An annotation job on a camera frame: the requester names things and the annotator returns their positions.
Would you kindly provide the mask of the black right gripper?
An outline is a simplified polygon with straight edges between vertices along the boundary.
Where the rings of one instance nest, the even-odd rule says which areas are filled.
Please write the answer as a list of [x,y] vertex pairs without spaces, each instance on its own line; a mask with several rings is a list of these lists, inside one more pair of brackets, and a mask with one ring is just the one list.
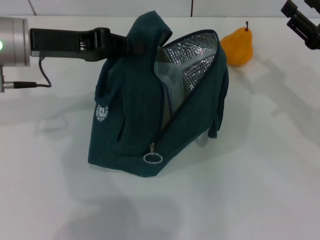
[[290,19],[287,26],[304,40],[304,44],[310,50],[320,49],[320,34],[317,26],[302,15],[298,7],[291,0],[285,2],[281,8],[281,12]]

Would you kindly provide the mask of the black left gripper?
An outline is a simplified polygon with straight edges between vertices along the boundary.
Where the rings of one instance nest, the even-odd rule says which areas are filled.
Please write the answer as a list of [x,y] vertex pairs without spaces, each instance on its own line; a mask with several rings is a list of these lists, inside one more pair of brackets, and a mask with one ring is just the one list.
[[106,27],[90,31],[32,28],[29,37],[32,57],[98,62],[145,54],[145,44],[130,45],[127,37],[113,34]]

